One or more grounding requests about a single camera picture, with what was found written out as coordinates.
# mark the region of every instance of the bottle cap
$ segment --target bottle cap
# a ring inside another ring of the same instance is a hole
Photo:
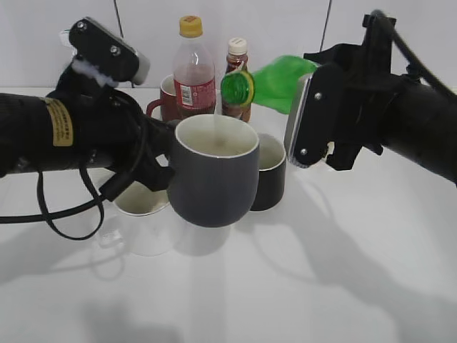
[[[221,82],[222,99],[230,105],[247,106],[254,98],[254,80],[247,71],[232,71]]]
[[[183,16],[179,19],[179,34],[186,38],[196,38],[203,34],[201,19],[198,16]]]
[[[235,37],[228,41],[228,53],[232,55],[244,55],[248,52],[248,42],[244,38]]]

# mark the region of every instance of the brown bottle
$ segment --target brown bottle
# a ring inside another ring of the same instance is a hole
[[[236,70],[248,70],[248,44],[243,38],[232,38],[228,41],[226,74]],[[246,107],[231,106],[222,101],[222,114],[241,119],[246,123],[251,118],[251,105]]]

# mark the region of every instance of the mug handle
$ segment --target mug handle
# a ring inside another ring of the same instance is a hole
[[[148,106],[146,107],[146,115],[147,116],[152,116],[152,111],[157,107],[161,106],[164,104],[164,101],[162,99],[157,99],[154,101],[151,101]]]

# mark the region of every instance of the red mug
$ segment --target red mug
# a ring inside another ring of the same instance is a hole
[[[146,108],[146,115],[151,116],[152,111],[160,106],[162,121],[171,121],[174,119],[181,119],[176,106],[176,92],[174,90],[173,74],[168,75],[160,83],[160,99],[154,100],[149,103]]]

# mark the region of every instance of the yellow bottle cap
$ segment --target yellow bottle cap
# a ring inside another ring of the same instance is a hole
[[[198,16],[183,16],[179,19],[179,34],[186,38],[195,38],[203,34],[201,19]]]

